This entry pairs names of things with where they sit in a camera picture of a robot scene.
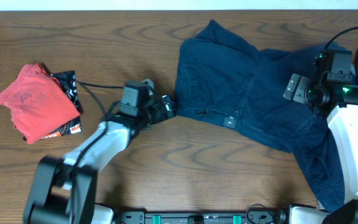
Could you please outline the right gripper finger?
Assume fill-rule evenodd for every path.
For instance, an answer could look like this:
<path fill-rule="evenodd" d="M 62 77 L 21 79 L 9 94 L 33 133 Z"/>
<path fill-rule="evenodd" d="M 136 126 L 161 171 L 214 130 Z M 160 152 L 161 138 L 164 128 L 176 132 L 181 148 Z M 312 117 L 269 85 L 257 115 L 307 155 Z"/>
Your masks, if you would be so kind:
<path fill-rule="evenodd" d="M 299 84 L 296 88 L 295 94 L 293 96 L 293 100 L 298 103 L 307 104 L 305 93 L 310 86 L 311 79 L 308 77 L 302 76 L 300 78 Z"/>
<path fill-rule="evenodd" d="M 297 86 L 300 82 L 300 79 L 301 79 L 301 76 L 299 74 L 296 74 L 296 73 L 292 74 L 290 81 L 288 82 L 288 85 L 286 87 L 286 90 L 283 94 L 284 99 L 287 99 L 287 100 L 293 99 L 296 89 L 297 89 Z"/>

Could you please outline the navy blue shorts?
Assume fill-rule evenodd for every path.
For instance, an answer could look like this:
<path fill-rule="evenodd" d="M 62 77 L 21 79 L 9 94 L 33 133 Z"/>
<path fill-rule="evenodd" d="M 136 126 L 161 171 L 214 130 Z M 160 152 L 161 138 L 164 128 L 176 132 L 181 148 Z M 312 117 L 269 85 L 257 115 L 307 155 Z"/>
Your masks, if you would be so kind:
<path fill-rule="evenodd" d="M 294 154 L 329 212 L 344 204 L 344 178 L 326 120 L 283 96 L 293 74 L 316 75 L 321 46 L 296 52 L 258 50 L 210 21 L 180 47 L 175 98 L 180 116 L 224 126 Z"/>

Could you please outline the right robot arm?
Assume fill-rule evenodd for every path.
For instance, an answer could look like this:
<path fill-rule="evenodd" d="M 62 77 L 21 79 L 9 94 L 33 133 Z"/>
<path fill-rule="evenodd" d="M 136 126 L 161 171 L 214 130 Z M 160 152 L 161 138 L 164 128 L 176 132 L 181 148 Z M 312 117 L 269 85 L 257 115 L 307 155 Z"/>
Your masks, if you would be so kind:
<path fill-rule="evenodd" d="M 293 74 L 283 94 L 288 100 L 320 110 L 334 136 L 344 177 L 344 205 L 329 213 L 291 205 L 287 223 L 358 223 L 358 86 Z"/>

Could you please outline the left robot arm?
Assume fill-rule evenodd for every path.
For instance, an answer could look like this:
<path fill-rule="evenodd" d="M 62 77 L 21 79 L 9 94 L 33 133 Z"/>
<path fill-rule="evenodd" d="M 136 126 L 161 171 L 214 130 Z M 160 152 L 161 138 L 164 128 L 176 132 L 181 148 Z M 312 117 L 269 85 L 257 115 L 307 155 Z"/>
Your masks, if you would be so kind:
<path fill-rule="evenodd" d="M 83 144 L 37 166 L 24 209 L 24 223 L 116 223 L 114 210 L 95 202 L 98 174 L 141 130 L 175 116 L 168 95 L 147 94 L 135 107 L 119 102 Z"/>

